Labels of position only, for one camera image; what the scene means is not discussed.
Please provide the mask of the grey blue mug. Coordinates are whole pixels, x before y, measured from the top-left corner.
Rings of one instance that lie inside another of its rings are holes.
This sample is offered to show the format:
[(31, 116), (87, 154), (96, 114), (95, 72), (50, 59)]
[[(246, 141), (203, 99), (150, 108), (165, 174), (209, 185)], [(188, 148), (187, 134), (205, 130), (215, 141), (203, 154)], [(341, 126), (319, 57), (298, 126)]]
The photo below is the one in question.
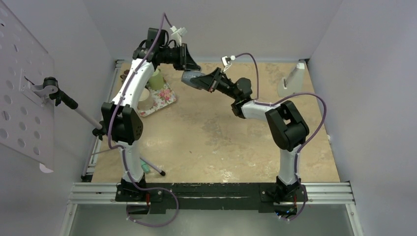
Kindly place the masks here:
[(207, 86), (202, 84), (202, 82), (199, 79), (196, 79), (197, 77), (205, 76), (204, 73), (200, 71), (184, 71), (181, 77), (181, 81), (195, 89), (207, 89)]

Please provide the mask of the light green mug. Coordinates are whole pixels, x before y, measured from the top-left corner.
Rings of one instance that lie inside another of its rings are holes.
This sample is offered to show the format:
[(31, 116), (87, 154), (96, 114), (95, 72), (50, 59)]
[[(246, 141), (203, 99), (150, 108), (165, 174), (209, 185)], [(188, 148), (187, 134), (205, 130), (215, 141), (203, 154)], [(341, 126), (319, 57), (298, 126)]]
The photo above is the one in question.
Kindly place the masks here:
[(157, 68), (154, 71), (154, 73), (148, 81), (148, 84), (151, 90), (160, 90), (164, 87), (165, 80), (159, 68)]

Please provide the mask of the beige cream mug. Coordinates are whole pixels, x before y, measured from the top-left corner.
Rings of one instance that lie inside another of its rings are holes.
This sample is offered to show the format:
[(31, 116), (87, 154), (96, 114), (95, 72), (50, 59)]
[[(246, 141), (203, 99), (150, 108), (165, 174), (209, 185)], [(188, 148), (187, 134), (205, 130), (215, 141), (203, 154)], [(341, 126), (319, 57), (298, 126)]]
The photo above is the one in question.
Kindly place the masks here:
[(154, 104), (154, 99), (152, 97), (151, 92), (147, 88), (144, 88), (138, 100), (138, 104), (137, 104), (138, 110), (140, 111), (150, 110), (153, 107), (153, 104)]

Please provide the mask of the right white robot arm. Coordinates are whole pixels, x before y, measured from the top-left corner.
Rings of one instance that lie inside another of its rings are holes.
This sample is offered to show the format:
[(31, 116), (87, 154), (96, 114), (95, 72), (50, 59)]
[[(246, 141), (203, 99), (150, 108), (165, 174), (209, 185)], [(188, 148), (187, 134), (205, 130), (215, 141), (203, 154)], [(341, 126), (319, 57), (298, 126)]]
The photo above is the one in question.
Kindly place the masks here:
[(295, 200), (296, 191), (301, 188), (299, 177), (299, 148), (306, 142), (309, 127), (292, 101), (277, 105), (262, 105), (252, 95), (248, 78), (236, 82), (217, 68), (209, 74), (199, 71), (185, 71), (181, 80), (190, 87), (208, 92), (219, 91), (233, 99), (231, 104), (235, 116), (242, 119), (257, 119), (268, 124), (272, 138), (280, 149), (280, 169), (275, 189), (265, 195), (276, 203)]

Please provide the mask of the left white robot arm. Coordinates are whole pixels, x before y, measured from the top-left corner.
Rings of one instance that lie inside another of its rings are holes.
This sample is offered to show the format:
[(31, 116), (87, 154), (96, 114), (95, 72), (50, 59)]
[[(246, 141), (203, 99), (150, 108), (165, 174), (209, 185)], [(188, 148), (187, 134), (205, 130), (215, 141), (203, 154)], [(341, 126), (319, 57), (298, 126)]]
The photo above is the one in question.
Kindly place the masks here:
[(131, 68), (120, 91), (101, 107), (108, 141), (115, 142), (122, 159), (123, 175), (117, 185), (117, 202), (141, 201), (148, 195), (137, 141), (144, 129), (138, 103), (149, 79), (162, 63), (182, 71), (201, 69), (182, 42), (186, 33), (184, 27), (172, 26), (169, 31), (149, 28), (147, 38), (133, 52)]

